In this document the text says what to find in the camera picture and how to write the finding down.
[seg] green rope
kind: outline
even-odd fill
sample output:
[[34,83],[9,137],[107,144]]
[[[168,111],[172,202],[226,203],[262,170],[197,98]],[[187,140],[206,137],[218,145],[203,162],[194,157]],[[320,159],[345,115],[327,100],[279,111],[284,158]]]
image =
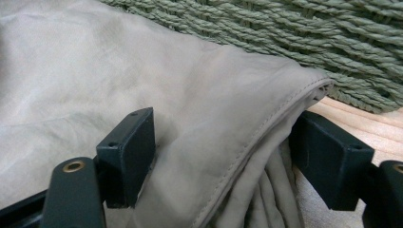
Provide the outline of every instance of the green rope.
[[403,106],[403,3],[389,0],[101,0],[167,28],[322,68],[329,94],[380,113]]

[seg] bunched fabric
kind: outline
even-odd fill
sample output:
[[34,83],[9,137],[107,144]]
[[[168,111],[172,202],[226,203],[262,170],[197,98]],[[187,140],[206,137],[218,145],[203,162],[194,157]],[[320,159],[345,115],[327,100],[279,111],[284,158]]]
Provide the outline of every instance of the bunched fabric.
[[280,145],[332,81],[96,1],[0,2],[0,207],[154,107],[157,156],[108,227],[301,227]]

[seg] fabric fold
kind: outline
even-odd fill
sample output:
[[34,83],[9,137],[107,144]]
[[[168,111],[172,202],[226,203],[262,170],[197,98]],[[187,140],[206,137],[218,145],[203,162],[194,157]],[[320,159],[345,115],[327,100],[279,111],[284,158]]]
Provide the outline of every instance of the fabric fold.
[[2,1],[0,25],[0,207],[47,188],[51,167],[94,156],[127,113],[153,106],[155,164],[133,210],[106,212],[110,227],[298,227],[273,156],[331,87],[323,72],[95,1]]

